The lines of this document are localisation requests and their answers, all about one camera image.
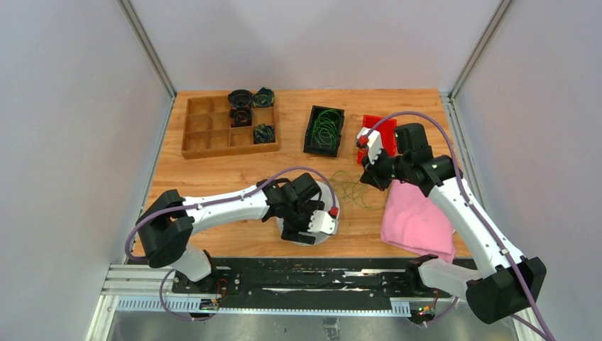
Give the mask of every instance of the gray wall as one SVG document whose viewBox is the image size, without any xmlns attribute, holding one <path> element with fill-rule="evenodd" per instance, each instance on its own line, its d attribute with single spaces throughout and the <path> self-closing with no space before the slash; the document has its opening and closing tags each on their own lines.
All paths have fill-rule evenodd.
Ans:
<svg viewBox="0 0 602 341">
<path fill-rule="evenodd" d="M 558 340 L 602 335 L 600 15 L 596 0 L 516 1 L 458 100 L 488 212 L 547 266 Z"/>
<path fill-rule="evenodd" d="M 170 99 L 116 1 L 0 1 L 0 340 L 82 340 Z"/>
<path fill-rule="evenodd" d="M 178 90 L 449 90 L 499 0 L 133 0 Z"/>
</svg>

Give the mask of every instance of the pink cloth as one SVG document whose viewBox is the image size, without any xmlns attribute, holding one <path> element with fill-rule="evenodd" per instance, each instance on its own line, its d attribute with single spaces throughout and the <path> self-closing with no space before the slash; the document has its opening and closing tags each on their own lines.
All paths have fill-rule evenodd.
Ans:
<svg viewBox="0 0 602 341">
<path fill-rule="evenodd" d="M 453 233 L 451 222 L 417 186 L 393 181 L 381 227 L 383 242 L 451 263 L 456 255 Z"/>
</svg>

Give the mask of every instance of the wooden tabletop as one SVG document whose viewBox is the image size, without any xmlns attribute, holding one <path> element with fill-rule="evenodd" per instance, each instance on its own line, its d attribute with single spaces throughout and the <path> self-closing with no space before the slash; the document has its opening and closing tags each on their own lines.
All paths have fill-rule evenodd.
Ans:
<svg viewBox="0 0 602 341">
<path fill-rule="evenodd" d="M 291 166 L 316 168 L 328 178 L 337 171 L 361 175 L 356 163 L 355 136 L 364 114 L 384 117 L 402 110 L 415 110 L 430 115 L 447 129 L 447 120 L 436 90 L 278 90 L 275 96 L 281 123 L 281 148 L 277 152 L 242 156 L 221 156 L 185 160 L 181 154 L 182 133 L 187 99 L 190 97 L 228 94 L 229 91 L 180 91 L 165 133 L 153 185 L 148 196 L 150 205 L 161 193 L 177 189 L 182 196 L 203 197 L 241 190 Z M 337 158 L 303 153 L 303 139 L 312 105 L 345 110 L 341 146 Z M 417 121 L 427 130 L 435 156 L 448 154 L 440 133 L 424 119 L 400 117 L 398 124 Z M 303 173 L 289 174 L 293 179 Z M 369 190 L 365 201 L 382 204 L 387 192 Z M 191 237 L 192 243 L 212 256 L 311 256 L 311 257 L 390 257 L 415 256 L 412 252 L 381 241 L 383 210 L 359 207 L 354 202 L 341 204 L 339 231 L 336 236 L 316 246 L 298 246 L 280 239 L 274 219 L 241 221 L 214 227 Z M 456 256 L 470 256 L 457 234 L 454 234 Z M 134 254 L 142 255 L 140 243 Z"/>
</svg>

